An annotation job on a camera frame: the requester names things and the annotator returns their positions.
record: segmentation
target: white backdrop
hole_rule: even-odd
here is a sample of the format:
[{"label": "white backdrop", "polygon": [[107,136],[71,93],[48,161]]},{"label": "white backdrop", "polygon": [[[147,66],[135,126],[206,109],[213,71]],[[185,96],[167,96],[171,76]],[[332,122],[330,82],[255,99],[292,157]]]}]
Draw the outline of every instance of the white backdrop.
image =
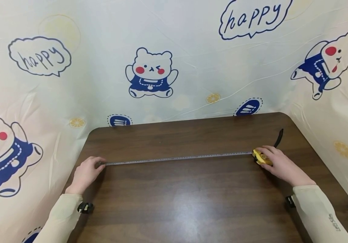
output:
[{"label": "white backdrop", "polygon": [[348,1],[0,0],[0,242],[94,128],[278,111],[348,193]]}]

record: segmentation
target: person's right hand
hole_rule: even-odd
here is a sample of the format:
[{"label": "person's right hand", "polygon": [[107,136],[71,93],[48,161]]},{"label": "person's right hand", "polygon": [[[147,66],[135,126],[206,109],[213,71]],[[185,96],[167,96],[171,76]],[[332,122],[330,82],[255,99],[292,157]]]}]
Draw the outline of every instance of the person's right hand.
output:
[{"label": "person's right hand", "polygon": [[265,154],[273,166],[268,164],[261,164],[263,169],[266,169],[274,176],[288,182],[292,187],[309,186],[316,183],[310,179],[293,161],[291,161],[282,151],[273,146],[263,146],[263,148],[256,148],[256,150]]},{"label": "person's right hand", "polygon": [[65,193],[67,194],[79,194],[82,195],[90,184],[92,184],[97,176],[105,168],[105,165],[101,165],[96,169],[96,164],[99,162],[106,162],[101,157],[90,156],[76,168],[74,172],[73,182],[67,187]]}]

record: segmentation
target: beige sleeve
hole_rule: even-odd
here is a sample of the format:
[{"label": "beige sleeve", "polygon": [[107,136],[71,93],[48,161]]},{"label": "beige sleeve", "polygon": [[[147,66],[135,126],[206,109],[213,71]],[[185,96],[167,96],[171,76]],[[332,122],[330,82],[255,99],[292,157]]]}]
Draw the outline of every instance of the beige sleeve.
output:
[{"label": "beige sleeve", "polygon": [[313,243],[348,243],[348,233],[320,187],[299,186],[293,191],[297,212]]},{"label": "beige sleeve", "polygon": [[81,195],[61,195],[33,243],[66,243],[81,215],[77,212],[81,202]]}]

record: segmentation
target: bear cartoon print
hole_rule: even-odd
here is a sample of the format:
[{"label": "bear cartoon print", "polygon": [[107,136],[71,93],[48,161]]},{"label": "bear cartoon print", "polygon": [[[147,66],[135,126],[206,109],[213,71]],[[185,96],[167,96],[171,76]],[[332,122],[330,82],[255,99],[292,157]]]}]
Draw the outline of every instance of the bear cartoon print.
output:
[{"label": "bear cartoon print", "polygon": [[317,43],[290,79],[307,79],[312,84],[312,98],[318,100],[324,90],[335,89],[341,84],[340,75],[347,69],[348,32],[336,40]]},{"label": "bear cartoon print", "polygon": [[0,118],[0,196],[12,197],[21,187],[20,177],[43,156],[43,149],[28,143],[19,123],[6,124]]},{"label": "bear cartoon print", "polygon": [[172,53],[149,53],[146,48],[139,48],[133,65],[125,68],[125,75],[131,86],[129,94],[134,98],[155,95],[168,98],[173,94],[170,85],[177,79],[178,70],[171,69]]}]

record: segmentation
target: wooden table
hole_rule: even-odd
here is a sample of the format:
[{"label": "wooden table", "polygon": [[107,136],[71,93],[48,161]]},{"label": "wooden table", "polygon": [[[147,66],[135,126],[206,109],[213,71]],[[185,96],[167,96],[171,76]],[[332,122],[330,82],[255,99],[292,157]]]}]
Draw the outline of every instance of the wooden table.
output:
[{"label": "wooden table", "polygon": [[[281,128],[279,149],[318,183],[348,231],[348,196],[282,113],[98,128],[76,166],[89,156],[118,162],[251,151],[272,145]],[[84,195],[95,211],[82,215],[69,242],[310,242],[297,212],[285,208],[291,193],[246,155],[110,166]]]}]

